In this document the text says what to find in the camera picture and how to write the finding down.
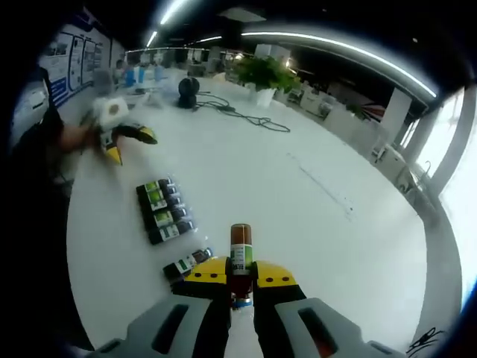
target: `green plant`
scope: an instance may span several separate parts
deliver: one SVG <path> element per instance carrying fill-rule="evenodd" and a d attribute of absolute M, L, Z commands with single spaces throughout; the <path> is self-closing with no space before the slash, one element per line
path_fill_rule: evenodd
<path fill-rule="evenodd" d="M 255 84 L 257 91 L 278 88 L 288 93 L 296 86 L 296 76 L 272 57 L 244 58 L 237 63 L 235 72 L 241 82 Z"/>

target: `ceiling light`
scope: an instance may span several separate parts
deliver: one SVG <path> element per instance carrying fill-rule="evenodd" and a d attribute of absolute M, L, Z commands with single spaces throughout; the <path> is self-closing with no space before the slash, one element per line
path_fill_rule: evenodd
<path fill-rule="evenodd" d="M 186 1 L 187 0 L 174 0 L 162 17 L 161 25 L 164 25 L 171 18 L 171 16 L 174 15 L 182 5 L 184 5 Z"/>
<path fill-rule="evenodd" d="M 218 40 L 218 39 L 221 39 L 221 38 L 222 38 L 222 36 L 209 37 L 208 39 L 198 40 L 198 43 L 204 43 L 206 41 Z"/>
<path fill-rule="evenodd" d="M 400 67 L 396 66 L 394 63 L 389 62 L 388 60 L 385 60 L 384 58 L 377 56 L 375 54 L 372 54 L 366 50 L 363 50 L 362 48 L 355 47 L 353 45 L 348 45 L 347 43 L 341 43 L 336 40 L 331 40 L 331 39 L 325 39 L 324 37 L 318 37 L 318 36 L 312 36 L 312 35 L 305 35 L 305 34 L 293 34 L 290 32 L 244 32 L 242 36 L 288 36 L 288 37 L 299 37 L 302 39 L 308 39 L 308 40 L 316 40 L 316 41 L 321 41 L 322 43 L 331 43 L 333 45 L 337 45 L 340 47 L 348 48 L 349 50 L 356 51 L 360 54 L 364 54 L 368 57 L 373 58 L 374 60 L 378 60 L 381 63 L 384 63 L 386 66 L 391 67 L 392 69 L 395 69 L 399 73 L 403 74 L 407 78 L 410 78 L 413 82 L 418 84 L 421 88 L 423 88 L 429 95 L 432 97 L 437 97 L 436 93 L 432 91 L 429 87 L 427 87 L 424 83 L 419 81 L 417 78 L 415 78 L 413 75 L 410 73 L 406 72 L 404 69 L 401 69 Z"/>
<path fill-rule="evenodd" d="M 149 39 L 148 44 L 146 45 L 146 47 L 149 47 L 149 45 L 152 43 L 152 40 L 154 40 L 154 37 L 156 37 L 156 35 L 157 35 L 157 31 L 152 33 L 151 38 Z"/>

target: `desk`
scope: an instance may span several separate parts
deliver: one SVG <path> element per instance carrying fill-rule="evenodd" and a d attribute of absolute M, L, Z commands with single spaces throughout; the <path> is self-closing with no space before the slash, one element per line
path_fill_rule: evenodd
<path fill-rule="evenodd" d="M 405 349 L 426 285 L 424 229 L 415 211 L 320 125 L 275 101 L 253 107 L 235 84 L 199 81 L 237 111 L 270 116 L 291 133 L 208 108 L 138 107 L 131 116 L 155 130 L 159 145 L 120 139 L 124 166 L 85 150 L 72 187 L 67 254 L 93 346 L 124 338 L 135 317 L 170 295 L 163 266 L 206 245 L 228 255 L 230 225 L 247 222 L 255 260 L 291 270 L 308 297 L 360 325 L 364 340 Z M 135 188 L 166 175 L 179 183 L 198 231 L 153 247 Z"/>

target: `small bottle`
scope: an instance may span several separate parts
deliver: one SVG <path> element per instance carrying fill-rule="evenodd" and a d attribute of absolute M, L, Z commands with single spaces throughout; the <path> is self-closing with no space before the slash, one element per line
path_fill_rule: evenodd
<path fill-rule="evenodd" d="M 180 193 L 177 191 L 175 185 L 162 185 L 160 182 L 161 180 L 158 180 L 157 182 L 136 187 L 139 204 L 144 213 L 180 204 Z"/>
<path fill-rule="evenodd" d="M 157 245 L 174 237 L 178 237 L 190 230 L 194 230 L 194 223 L 191 221 L 177 222 L 169 226 L 157 227 L 148 231 L 149 241 L 152 245 Z"/>
<path fill-rule="evenodd" d="M 231 290 L 236 300 L 246 300 L 252 290 L 250 269 L 253 263 L 252 228 L 234 224 L 230 228 L 230 259 L 232 261 Z"/>
<path fill-rule="evenodd" d="M 170 177 L 167 177 L 166 179 L 151 181 L 150 183 L 144 184 L 144 187 L 146 189 L 146 192 L 150 192 L 151 190 L 155 189 L 164 189 L 167 187 L 167 185 L 174 185 L 174 182 Z"/>
<path fill-rule="evenodd" d="M 248 224 L 234 224 L 230 228 L 230 259 L 232 273 L 250 274 L 252 266 L 252 228 Z"/>
<path fill-rule="evenodd" d="M 178 222 L 186 216 L 187 210 L 185 208 L 172 207 L 171 209 L 166 208 L 151 213 L 143 213 L 142 219 L 146 231 L 149 231 Z"/>
<path fill-rule="evenodd" d="M 194 251 L 185 259 L 167 265 L 163 269 L 164 274 L 171 284 L 176 283 L 188 276 L 196 265 L 199 263 L 205 263 L 212 256 L 213 253 L 211 248 Z"/>

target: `window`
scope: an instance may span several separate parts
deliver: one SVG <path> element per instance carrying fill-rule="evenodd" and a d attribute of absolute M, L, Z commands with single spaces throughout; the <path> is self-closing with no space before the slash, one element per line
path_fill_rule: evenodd
<path fill-rule="evenodd" d="M 462 308 L 477 279 L 477 118 L 462 158 L 454 174 L 444 187 L 439 199 L 446 211 L 454 232 L 455 242 L 461 259 Z"/>
<path fill-rule="evenodd" d="M 430 167 L 428 171 L 430 178 L 434 175 L 440 162 L 444 158 L 452 138 L 454 137 L 455 128 L 457 127 L 457 122 L 461 116 L 463 102 L 464 88 L 444 102 L 442 108 L 437 114 L 429 138 L 416 160 L 416 163 L 421 168 L 427 169 Z"/>

